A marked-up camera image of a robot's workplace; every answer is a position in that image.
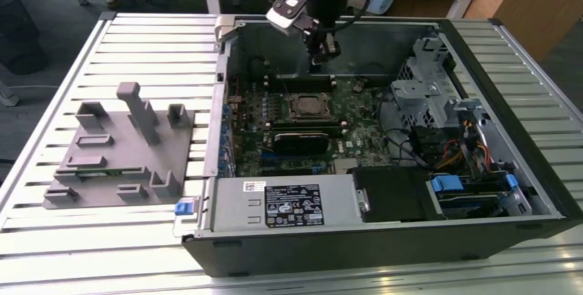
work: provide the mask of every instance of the power supply label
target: power supply label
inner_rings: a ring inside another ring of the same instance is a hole
[[[323,224],[319,184],[265,186],[265,225],[269,228]]]

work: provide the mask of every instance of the metal slat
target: metal slat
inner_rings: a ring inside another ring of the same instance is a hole
[[[569,119],[569,113],[564,109],[541,107],[539,109],[516,108],[512,110],[516,114],[516,117],[524,121],[549,121]]]
[[[112,25],[215,25],[213,18],[117,17]]]
[[[6,282],[57,281],[84,279],[93,276],[116,277],[128,272],[136,275],[165,274],[200,270],[188,252],[179,247],[160,249],[132,249],[100,253],[54,254],[44,257],[22,257],[0,261],[0,269],[6,272]]]
[[[117,87],[84,87],[70,90],[72,99],[117,99]],[[199,98],[212,97],[212,87],[141,87],[139,96],[143,99],[163,99],[163,98]]]
[[[141,25],[112,25],[108,33],[173,33],[173,34],[204,34],[215,32],[213,27],[184,27],[184,26],[141,26]]]
[[[559,101],[548,95],[504,96],[509,107],[559,107]]]
[[[507,46],[508,43],[501,38],[473,38],[464,37],[468,46]]]
[[[477,60],[481,63],[496,63],[496,64],[519,63],[519,64],[521,64],[521,59],[516,54],[511,54],[511,55],[475,54],[475,58],[477,58]]]
[[[212,73],[216,64],[165,63],[165,64],[90,64],[88,74],[168,74],[168,73]]]
[[[211,110],[209,99],[152,99],[149,103],[152,105],[152,109],[155,111],[165,111],[168,109],[168,105],[176,104],[180,101],[180,104],[184,105],[185,109],[193,111],[208,111]],[[104,99],[99,101],[103,108],[109,112],[127,112],[128,105],[121,100]],[[78,110],[78,106],[82,101],[76,100],[72,102],[64,102],[61,106],[62,113],[74,113]]]
[[[461,83],[461,85],[464,86],[464,90],[468,94],[469,97],[477,97],[477,91],[473,88],[473,86],[469,83]],[[536,96],[537,99],[540,99],[540,96],[537,95],[544,95],[547,94],[548,98],[543,99],[543,101],[545,102],[551,102],[555,106],[559,105],[559,103],[556,102],[556,100],[553,100],[553,98],[549,96],[548,94],[548,90],[539,84],[531,83],[531,84],[523,84],[523,85],[508,85],[504,83],[499,83],[495,84],[497,90],[500,91],[500,94],[504,96],[504,98],[507,96],[525,96],[525,97],[531,97],[531,96]]]
[[[583,139],[580,139],[580,140],[537,140],[537,141],[535,141],[535,143],[536,143],[536,146],[541,150],[544,150],[544,149],[551,150],[551,149],[556,149],[556,148],[583,148]]]
[[[583,149],[543,150],[548,163],[583,163]]]
[[[109,43],[100,44],[97,53],[212,53],[215,45],[201,44],[156,44],[156,43]]]
[[[457,30],[459,34],[461,34],[461,37],[471,37],[471,38],[500,38],[500,34],[496,30],[489,28],[488,30]]]
[[[211,121],[209,113],[196,113],[193,115],[193,125],[205,125]],[[78,120],[74,115],[61,115],[54,117],[53,123],[50,124],[53,128],[77,128]]]
[[[92,63],[213,63],[213,53],[97,53]]]
[[[581,132],[579,126],[572,120],[552,121],[552,123],[548,123],[548,121],[523,121],[521,125],[525,127],[529,134]]]
[[[0,255],[70,253],[179,244],[180,239],[172,235],[172,223],[42,229],[2,234]]]
[[[559,178],[563,181],[581,181],[583,180],[583,164],[576,165],[553,165],[552,169],[555,170]]]
[[[213,34],[105,34],[103,44],[107,43],[211,43],[216,42]]]
[[[165,14],[165,13],[117,13],[116,18],[120,17],[207,18],[212,21],[217,19],[216,15],[209,15],[209,14]]]
[[[215,74],[100,74],[78,78],[78,86],[117,86],[120,82],[137,82],[141,87],[152,85],[212,85]]]
[[[537,141],[583,141],[583,133],[556,133],[551,135],[531,135],[532,140]]]
[[[472,53],[475,54],[511,54],[515,55],[515,52],[509,46],[469,46]]]
[[[513,96],[513,95],[540,95],[548,94],[548,90],[537,83],[523,84],[523,85],[505,85],[496,84],[500,94]]]
[[[488,22],[453,22],[457,30],[493,30]]]

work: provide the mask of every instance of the white label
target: white label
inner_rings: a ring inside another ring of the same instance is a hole
[[[243,191],[265,191],[264,181],[244,181]]]

